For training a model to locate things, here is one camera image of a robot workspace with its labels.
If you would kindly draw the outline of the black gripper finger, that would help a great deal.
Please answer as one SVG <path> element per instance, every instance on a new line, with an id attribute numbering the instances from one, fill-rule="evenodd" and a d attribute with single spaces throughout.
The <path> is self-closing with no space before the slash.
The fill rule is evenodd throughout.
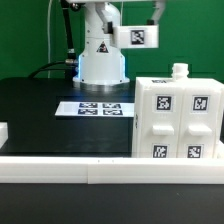
<path id="1" fill-rule="evenodd" d="M 103 23 L 102 30 L 105 34 L 113 33 L 113 22 L 110 20 L 109 9 L 110 7 L 107 3 L 96 4 L 96 12 Z"/>
<path id="2" fill-rule="evenodd" d="M 152 17 L 147 20 L 148 25 L 158 25 L 159 20 L 165 11 L 166 3 L 164 1 L 154 1 L 153 2 L 154 12 Z"/>

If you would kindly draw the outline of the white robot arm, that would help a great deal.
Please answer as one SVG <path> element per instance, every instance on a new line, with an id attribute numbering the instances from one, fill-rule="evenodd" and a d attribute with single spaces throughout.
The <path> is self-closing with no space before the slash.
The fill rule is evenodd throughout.
<path id="1" fill-rule="evenodd" d="M 157 48 L 159 19 L 166 0 L 63 0 L 66 8 L 85 9 L 85 48 L 76 59 L 78 74 L 73 85 L 90 90 L 108 91 L 125 86 L 130 80 L 125 75 L 122 49 Z M 155 12 L 146 25 L 121 23 L 121 13 L 113 2 L 152 1 Z"/>

